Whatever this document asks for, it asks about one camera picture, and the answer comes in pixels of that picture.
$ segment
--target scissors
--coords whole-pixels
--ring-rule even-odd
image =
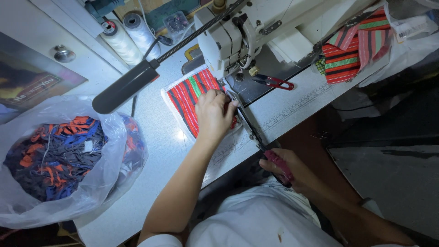
[[[242,126],[247,131],[250,140],[252,140],[256,144],[256,146],[264,153],[265,157],[269,161],[275,163],[276,166],[279,167],[282,170],[283,174],[276,175],[276,174],[274,174],[272,172],[273,176],[283,186],[285,186],[287,188],[290,188],[291,187],[291,182],[294,181],[294,176],[293,176],[293,174],[291,174],[291,171],[288,168],[287,163],[285,162],[285,160],[281,159],[275,152],[273,152],[272,150],[269,150],[267,148],[267,146],[265,146],[262,143],[261,136],[258,134],[258,132],[256,131],[255,127],[248,120],[248,117],[245,114],[244,109],[242,108],[242,106],[239,106],[237,111],[238,111],[238,117],[241,120]]]
[[[261,74],[257,74],[254,77],[256,77],[257,79],[253,79],[253,81],[260,83],[260,84],[267,85],[269,87],[282,88],[282,89],[285,89],[288,91],[294,89],[293,83],[281,80],[279,78],[274,78],[271,76],[266,76],[266,75],[261,75]]]

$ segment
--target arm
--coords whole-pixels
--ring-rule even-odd
[[[232,124],[237,101],[221,91],[209,90],[195,105],[199,134],[197,141],[160,192],[146,216],[139,242],[154,235],[182,232],[195,208],[204,174],[213,153]]]
[[[354,247],[370,247],[394,243],[413,246],[415,243],[404,233],[367,209],[350,203],[318,179],[291,150],[273,149],[295,176],[292,187],[306,196],[331,221],[333,226]],[[267,160],[259,164],[267,171],[282,174],[281,170]]]

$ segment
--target person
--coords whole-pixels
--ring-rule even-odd
[[[292,151],[285,149],[273,151],[287,162],[295,177],[294,190],[278,183],[278,186],[252,187],[230,196],[219,205],[215,215],[197,224],[183,243],[181,233],[196,205],[207,166],[230,129],[237,106],[237,101],[230,102],[217,90],[209,90],[199,97],[195,105],[199,124],[197,141],[149,210],[139,247],[342,246],[320,228],[309,201],[350,246],[415,245],[390,222],[343,199]],[[267,160],[260,160],[259,164],[267,171],[281,174]]]

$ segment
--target person's left hand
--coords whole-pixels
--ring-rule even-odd
[[[199,126],[197,140],[206,144],[219,144],[232,125],[238,105],[238,101],[230,102],[230,98],[220,90],[211,89],[200,95],[195,105]]]

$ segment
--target plastic container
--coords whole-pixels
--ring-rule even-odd
[[[163,24],[165,24],[168,34],[171,36],[174,43],[181,40],[183,35],[185,35],[185,31],[190,28],[190,24],[182,11],[177,11],[164,17]]]

